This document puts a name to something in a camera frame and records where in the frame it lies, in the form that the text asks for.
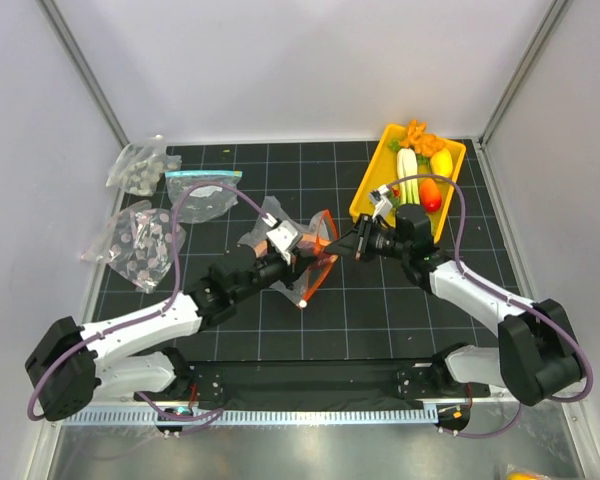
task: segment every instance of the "yellow tray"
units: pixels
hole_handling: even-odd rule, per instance
[[[378,143],[371,163],[367,167],[367,171],[364,174],[364,178],[358,187],[356,196],[353,197],[351,206],[349,207],[349,214],[353,218],[353,221],[357,221],[358,217],[363,214],[372,214],[373,205],[369,200],[369,193],[371,190],[378,188],[380,185],[392,182],[398,179],[397,171],[397,154],[389,150],[389,141],[392,139],[402,140],[406,135],[406,128],[400,125],[387,125],[384,130],[384,134]],[[453,140],[443,139],[446,143],[446,147],[451,153],[451,160],[453,161],[453,173],[451,179],[454,182],[458,180],[458,174],[462,167],[467,147],[462,143],[454,142]],[[431,173],[428,165],[419,165],[418,173]],[[429,213],[431,219],[431,233],[433,235],[433,241],[438,243],[442,230],[444,229],[444,223],[447,219],[447,212],[449,211],[449,205],[451,204],[451,197],[453,196],[453,187],[448,183],[439,182],[438,188],[440,189],[440,195],[442,195],[442,206],[440,210],[435,213]],[[395,226],[395,217],[393,212],[388,218],[389,223]]]

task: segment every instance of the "ziplock bag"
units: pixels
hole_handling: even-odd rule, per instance
[[[316,213],[309,225],[300,225],[289,218],[275,197],[264,197],[262,209],[280,220],[288,220],[302,233],[302,239],[297,247],[316,256],[316,262],[308,268],[292,285],[287,287],[282,282],[276,282],[271,288],[279,291],[296,306],[304,308],[320,284],[327,278],[338,259],[335,255],[326,255],[322,251],[329,243],[338,239],[338,231],[331,218],[329,210]],[[253,248],[257,256],[267,252],[266,233],[271,229],[261,217],[258,217],[251,232],[243,235],[238,244]]]
[[[233,170],[187,170],[167,172],[167,193],[173,208],[194,183],[218,182],[235,187],[242,172]],[[223,215],[238,203],[238,196],[216,186],[200,187],[189,194],[180,207],[178,222],[204,223]]]
[[[171,212],[142,200],[111,217],[82,260],[107,264],[145,293],[152,293],[171,268]],[[186,232],[178,225],[175,248]]]
[[[166,151],[167,144],[161,135],[130,143],[109,170],[107,187],[115,185],[141,197],[153,195],[160,176],[178,170],[182,164],[180,155],[169,156]]]

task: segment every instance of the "bag of small items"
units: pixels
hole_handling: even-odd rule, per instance
[[[107,187],[117,186],[123,191],[141,197],[150,197],[156,191],[160,176],[167,171],[179,170],[179,155],[167,155],[167,144],[161,135],[130,143],[109,170]]]
[[[152,293],[171,268],[173,248],[179,252],[186,232],[176,226],[172,237],[169,210],[151,208],[143,200],[111,217],[82,260],[109,265],[137,290]]]
[[[173,208],[178,204],[180,197],[196,183],[215,182],[235,187],[241,178],[242,172],[232,170],[188,170],[165,174],[167,194]],[[196,188],[183,201],[178,213],[178,222],[208,222],[224,215],[237,204],[237,197],[235,192],[215,185]]]

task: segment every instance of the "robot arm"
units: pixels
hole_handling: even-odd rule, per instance
[[[299,237],[288,222],[270,225],[264,248],[236,248],[221,257],[207,275],[178,293],[160,316],[108,334],[62,364],[40,394],[45,417],[60,420],[75,414],[92,399],[132,395],[135,391],[163,392],[181,398],[192,372],[175,349],[144,357],[129,357],[169,339],[192,335],[219,325],[234,315],[237,305],[277,281],[290,285],[318,259],[296,248]],[[421,207],[403,205],[396,212],[396,228],[363,215],[353,229],[326,246],[325,255],[370,261],[380,255],[400,261],[406,278],[468,312],[498,336],[498,348],[458,345],[436,358],[443,359],[443,382],[506,386],[525,405],[535,405],[583,377],[572,348],[555,331],[539,324],[518,304],[548,315],[573,337],[567,316],[553,300],[535,303],[504,294],[500,300],[469,282],[457,264],[433,245],[430,223]],[[164,303],[123,317],[78,327],[72,318],[55,322],[26,363],[33,385],[64,352],[105,328],[162,309]]]
[[[399,207],[395,228],[383,222],[381,214],[376,217],[362,215],[325,253],[359,261],[370,261],[376,255],[400,261],[413,285],[457,305],[498,337],[498,348],[458,345],[445,351],[452,381],[506,386],[521,403],[532,406],[583,378],[584,367],[574,349],[555,330],[516,306],[539,310],[575,339],[560,304],[551,299],[536,303],[514,295],[471,272],[462,262],[461,271],[449,255],[434,246],[429,218],[419,205]],[[503,299],[469,281],[467,272]]]
[[[219,325],[235,314],[240,302],[275,282],[291,285],[317,261],[314,252],[296,247],[302,235],[291,223],[271,223],[268,240],[257,252],[244,246],[227,252],[206,276],[179,292],[168,310],[167,302],[160,302],[84,326],[77,326],[71,317],[54,322],[25,364],[34,386],[64,352],[94,335],[100,338],[71,355],[45,383],[39,396],[45,418],[61,420],[93,398],[120,398],[136,391],[181,397],[190,385],[191,371],[175,349],[130,356]],[[155,318],[102,335],[105,329],[159,310],[164,311]]]

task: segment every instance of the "toy vegetable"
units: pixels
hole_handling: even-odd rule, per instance
[[[416,153],[421,153],[425,157],[431,157],[442,150],[445,146],[444,140],[432,133],[424,133],[426,128],[426,122],[418,125],[418,120],[415,118],[411,120],[407,125],[407,135],[400,142],[400,146],[403,148],[413,147]]]
[[[429,213],[437,212],[442,205],[442,196],[440,190],[431,178],[427,178],[420,185],[420,203]]]
[[[453,173],[453,161],[451,160],[451,153],[448,149],[443,148],[431,157],[429,165],[431,166],[431,171],[436,175],[451,178],[451,174]]]
[[[416,154],[410,148],[403,148],[398,152],[398,178],[408,177],[418,174],[418,161]],[[407,180],[400,182],[400,203],[420,204],[420,195],[418,193],[418,180]]]

